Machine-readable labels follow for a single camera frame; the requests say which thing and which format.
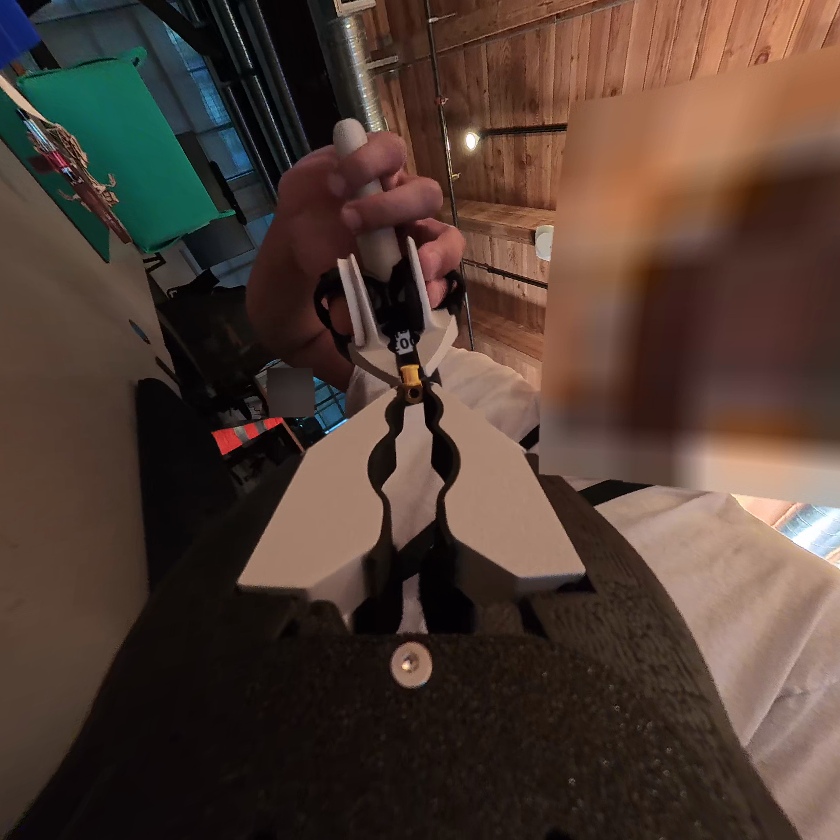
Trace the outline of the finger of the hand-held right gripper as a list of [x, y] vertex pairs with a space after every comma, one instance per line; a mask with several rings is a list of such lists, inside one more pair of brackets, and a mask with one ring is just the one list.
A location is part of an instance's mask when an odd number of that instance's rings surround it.
[[407, 305], [409, 330], [421, 367], [431, 378], [458, 335], [456, 316], [448, 310], [433, 310], [413, 238], [406, 238], [406, 257], [411, 270]]
[[360, 266], [354, 255], [338, 261], [344, 299], [352, 326], [349, 355], [352, 362], [390, 387], [401, 383], [395, 354], [375, 320]]

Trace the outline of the green plastic bin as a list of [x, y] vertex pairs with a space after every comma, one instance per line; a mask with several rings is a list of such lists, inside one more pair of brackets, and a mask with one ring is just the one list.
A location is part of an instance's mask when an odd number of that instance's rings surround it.
[[[100, 182], [113, 175], [119, 203], [114, 212], [136, 249], [152, 255], [185, 236], [231, 217], [216, 206], [170, 124], [146, 87], [140, 68], [146, 51], [94, 59], [11, 80], [48, 121], [74, 135], [87, 153], [89, 172]], [[34, 155], [14, 105], [2, 92], [2, 141], [36, 183], [105, 262], [117, 237], [79, 203], [60, 175], [40, 175], [28, 163]]]

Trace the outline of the crumpled white paper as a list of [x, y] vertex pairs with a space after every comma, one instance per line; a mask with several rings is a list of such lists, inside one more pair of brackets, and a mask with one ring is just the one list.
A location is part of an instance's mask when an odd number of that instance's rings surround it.
[[12, 102], [18, 117], [25, 123], [33, 123], [39, 126], [50, 125], [47, 120], [36, 108], [22, 95], [17, 86], [6, 78], [1, 72], [1, 89], [7, 99]]

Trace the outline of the black ceiling pipes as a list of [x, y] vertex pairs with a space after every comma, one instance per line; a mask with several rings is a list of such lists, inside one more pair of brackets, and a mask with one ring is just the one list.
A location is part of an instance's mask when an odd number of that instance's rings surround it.
[[280, 178], [310, 143], [271, 33], [266, 2], [203, 2], [220, 57], [228, 113], [273, 200]]

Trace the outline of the black office chair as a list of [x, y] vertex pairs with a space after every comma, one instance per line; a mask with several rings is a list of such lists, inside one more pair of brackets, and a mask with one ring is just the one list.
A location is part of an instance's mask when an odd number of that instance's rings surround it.
[[182, 396], [200, 413], [240, 413], [259, 398], [257, 374], [275, 359], [256, 337], [246, 288], [223, 287], [211, 270], [164, 292], [150, 281], [155, 310]]

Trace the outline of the tan and red small parts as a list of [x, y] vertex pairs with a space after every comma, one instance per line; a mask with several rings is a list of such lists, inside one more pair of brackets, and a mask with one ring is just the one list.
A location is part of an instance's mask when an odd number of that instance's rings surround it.
[[17, 115], [34, 152], [28, 163], [35, 172], [60, 175], [70, 189], [69, 193], [59, 190], [65, 201], [79, 203], [124, 244], [131, 244], [133, 240], [129, 231], [114, 212], [119, 203], [114, 192], [117, 185], [114, 176], [109, 175], [106, 182], [98, 181], [89, 172], [87, 153], [76, 137], [62, 126], [22, 111]]

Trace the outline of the person's right hand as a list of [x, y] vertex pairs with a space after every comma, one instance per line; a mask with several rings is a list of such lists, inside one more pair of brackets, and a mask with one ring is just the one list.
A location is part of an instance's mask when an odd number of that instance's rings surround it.
[[406, 145], [390, 132], [340, 159], [323, 147], [280, 179], [273, 221], [250, 271], [246, 310], [258, 341], [289, 366], [346, 392], [354, 365], [319, 320], [313, 295], [322, 274], [356, 251], [356, 238], [381, 227], [409, 236], [433, 307], [448, 293], [446, 276], [466, 249], [456, 227], [437, 219], [443, 193], [435, 180], [408, 174]]

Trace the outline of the orange traffic cone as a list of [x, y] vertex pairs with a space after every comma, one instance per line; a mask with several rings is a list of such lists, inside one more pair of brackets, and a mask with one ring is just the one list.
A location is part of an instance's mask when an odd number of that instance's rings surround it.
[[212, 432], [213, 439], [223, 456], [247, 446], [262, 434], [284, 424], [282, 418], [269, 417], [235, 427], [225, 427]]

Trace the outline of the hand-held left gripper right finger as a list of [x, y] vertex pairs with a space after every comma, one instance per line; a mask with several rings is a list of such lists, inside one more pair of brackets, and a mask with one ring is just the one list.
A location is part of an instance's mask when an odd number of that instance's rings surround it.
[[419, 595], [431, 634], [470, 634], [479, 609], [586, 581], [585, 567], [528, 458], [440, 385], [424, 387], [431, 462], [443, 481]]

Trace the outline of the silver ventilation duct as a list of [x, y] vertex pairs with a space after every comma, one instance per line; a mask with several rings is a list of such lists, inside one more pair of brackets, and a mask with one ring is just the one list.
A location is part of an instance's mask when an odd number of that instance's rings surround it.
[[355, 119], [367, 132], [387, 131], [387, 121], [359, 14], [335, 17], [324, 25], [326, 60], [340, 119]]

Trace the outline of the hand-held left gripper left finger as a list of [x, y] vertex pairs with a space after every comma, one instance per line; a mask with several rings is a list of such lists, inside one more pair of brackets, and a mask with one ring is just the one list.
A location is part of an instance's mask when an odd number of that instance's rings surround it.
[[389, 389], [301, 457], [238, 577], [242, 592], [328, 602], [357, 632], [394, 634], [403, 572], [384, 493], [406, 399]]

